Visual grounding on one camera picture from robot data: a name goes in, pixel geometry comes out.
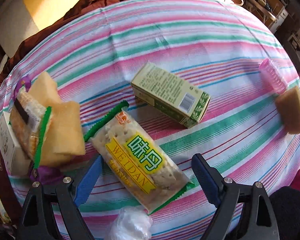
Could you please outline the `clear plastic bag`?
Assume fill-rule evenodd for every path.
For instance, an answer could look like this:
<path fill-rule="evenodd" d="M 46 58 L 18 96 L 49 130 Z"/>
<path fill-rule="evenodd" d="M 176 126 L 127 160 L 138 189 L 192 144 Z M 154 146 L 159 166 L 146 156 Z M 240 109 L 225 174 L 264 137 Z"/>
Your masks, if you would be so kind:
<path fill-rule="evenodd" d="M 137 207 L 124 207 L 108 228 L 104 239 L 151 239 L 152 218 Z"/>

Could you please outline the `Weidan cracker packet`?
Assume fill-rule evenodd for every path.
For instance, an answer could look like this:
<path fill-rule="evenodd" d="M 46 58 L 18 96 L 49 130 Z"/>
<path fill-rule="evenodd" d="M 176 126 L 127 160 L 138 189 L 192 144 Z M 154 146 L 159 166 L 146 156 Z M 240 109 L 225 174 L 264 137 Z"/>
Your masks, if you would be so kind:
<path fill-rule="evenodd" d="M 89 129 L 92 144 L 130 194 L 152 214 L 194 188 L 187 175 L 127 113 L 122 101 Z"/>

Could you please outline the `white square box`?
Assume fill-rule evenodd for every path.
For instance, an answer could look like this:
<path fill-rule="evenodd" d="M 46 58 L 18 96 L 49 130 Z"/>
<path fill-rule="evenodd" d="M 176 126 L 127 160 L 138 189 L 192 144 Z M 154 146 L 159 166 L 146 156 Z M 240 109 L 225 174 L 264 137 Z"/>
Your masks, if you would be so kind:
<path fill-rule="evenodd" d="M 25 176 L 28 174 L 31 160 L 23 151 L 12 130 L 8 112 L 3 112 L 0 117 L 0 152 L 10 175 Z"/>

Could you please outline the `green cardboard box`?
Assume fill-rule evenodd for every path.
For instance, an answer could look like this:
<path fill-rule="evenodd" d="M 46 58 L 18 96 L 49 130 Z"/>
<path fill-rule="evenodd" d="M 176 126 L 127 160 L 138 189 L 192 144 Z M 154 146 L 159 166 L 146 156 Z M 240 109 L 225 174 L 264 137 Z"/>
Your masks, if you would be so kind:
<path fill-rule="evenodd" d="M 153 106 L 186 128 L 199 124 L 210 95 L 153 63 L 146 63 L 131 81 L 136 98 Z"/>

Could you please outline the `purple-ended cracker packet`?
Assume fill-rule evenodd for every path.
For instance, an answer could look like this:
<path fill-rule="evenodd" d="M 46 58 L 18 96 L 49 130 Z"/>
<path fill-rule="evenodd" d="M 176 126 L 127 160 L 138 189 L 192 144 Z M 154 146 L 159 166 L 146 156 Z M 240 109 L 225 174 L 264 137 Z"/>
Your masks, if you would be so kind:
<path fill-rule="evenodd" d="M 30 158 L 28 175 L 35 182 L 44 185 L 56 184 L 63 178 L 62 172 L 40 164 L 43 144 L 46 142 L 53 113 L 51 106 L 43 106 L 29 94 L 31 79 L 22 77 L 13 92 L 13 108 L 10 123 L 25 154 Z"/>

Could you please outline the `yellow sponge block left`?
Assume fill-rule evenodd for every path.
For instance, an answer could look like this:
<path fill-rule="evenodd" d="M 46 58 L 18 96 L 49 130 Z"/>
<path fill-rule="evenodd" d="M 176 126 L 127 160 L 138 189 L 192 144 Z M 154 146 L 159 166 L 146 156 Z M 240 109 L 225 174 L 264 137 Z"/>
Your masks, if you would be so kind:
<path fill-rule="evenodd" d="M 51 123 L 42 145 L 39 165 L 59 167 L 76 156 L 85 155 L 79 103 L 63 102 L 57 92 L 57 83 L 47 72 L 38 76 L 29 94 L 44 107 L 52 108 Z"/>

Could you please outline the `yellow sponge wedge right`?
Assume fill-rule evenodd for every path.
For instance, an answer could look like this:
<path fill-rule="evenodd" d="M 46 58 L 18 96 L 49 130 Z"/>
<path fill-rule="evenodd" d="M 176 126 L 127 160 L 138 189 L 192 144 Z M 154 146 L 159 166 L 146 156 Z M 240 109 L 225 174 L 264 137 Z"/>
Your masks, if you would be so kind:
<path fill-rule="evenodd" d="M 298 86 L 286 90 L 275 99 L 285 130 L 289 134 L 300 134 L 300 90 Z"/>

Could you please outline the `striped bed sheet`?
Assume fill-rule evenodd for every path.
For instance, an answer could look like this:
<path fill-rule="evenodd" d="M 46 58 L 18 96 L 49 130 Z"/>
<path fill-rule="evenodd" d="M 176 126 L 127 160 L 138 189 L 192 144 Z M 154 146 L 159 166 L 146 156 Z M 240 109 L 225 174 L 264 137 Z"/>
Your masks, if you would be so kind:
<path fill-rule="evenodd" d="M 116 104 L 129 113 L 194 183 L 152 215 L 153 239 L 200 239 L 215 212 L 197 183 L 191 158 L 235 182 L 288 186 L 300 169 L 300 134 L 284 130 L 275 94 L 258 69 L 271 59 L 290 87 L 299 75 L 270 30 L 242 7 L 214 0 L 131 0 L 95 9 L 40 42 L 0 86 L 0 116 L 18 80 L 48 72 L 63 101 L 80 105 L 88 131 Z M 135 98 L 131 80 L 147 62 L 210 95 L 200 124 L 186 129 Z"/>

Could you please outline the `pink hair roller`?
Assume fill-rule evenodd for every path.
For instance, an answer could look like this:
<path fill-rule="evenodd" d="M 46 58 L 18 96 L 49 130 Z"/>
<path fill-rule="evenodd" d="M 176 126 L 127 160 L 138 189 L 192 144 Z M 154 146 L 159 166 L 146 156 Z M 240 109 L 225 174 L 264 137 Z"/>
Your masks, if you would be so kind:
<path fill-rule="evenodd" d="M 266 82 L 271 85 L 275 93 L 283 94 L 288 89 L 287 81 L 271 59 L 264 59 L 259 65 L 259 70 Z"/>

